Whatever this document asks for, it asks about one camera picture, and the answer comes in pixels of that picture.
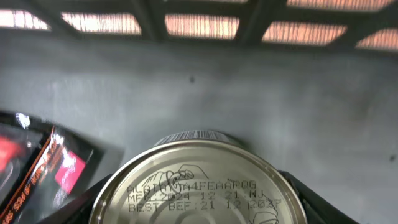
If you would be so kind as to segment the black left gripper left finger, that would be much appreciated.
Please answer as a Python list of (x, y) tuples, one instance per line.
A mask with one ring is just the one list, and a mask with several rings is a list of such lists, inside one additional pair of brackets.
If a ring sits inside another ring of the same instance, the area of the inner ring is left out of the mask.
[(38, 224), (87, 224), (94, 201), (111, 176), (111, 174), (107, 175), (60, 210), (38, 222)]

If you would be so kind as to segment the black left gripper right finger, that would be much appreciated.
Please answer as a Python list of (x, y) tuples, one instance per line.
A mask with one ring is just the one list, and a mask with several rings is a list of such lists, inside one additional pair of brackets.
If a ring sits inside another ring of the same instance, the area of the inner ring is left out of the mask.
[(286, 171), (280, 171), (298, 195), (306, 213), (308, 224), (359, 224), (304, 183)]

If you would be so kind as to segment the black red snack packet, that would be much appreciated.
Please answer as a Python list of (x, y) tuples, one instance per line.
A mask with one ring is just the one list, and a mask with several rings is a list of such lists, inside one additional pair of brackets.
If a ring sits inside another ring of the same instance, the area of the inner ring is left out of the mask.
[(103, 149), (63, 126), (1, 112), (1, 223), (38, 223), (90, 188)]

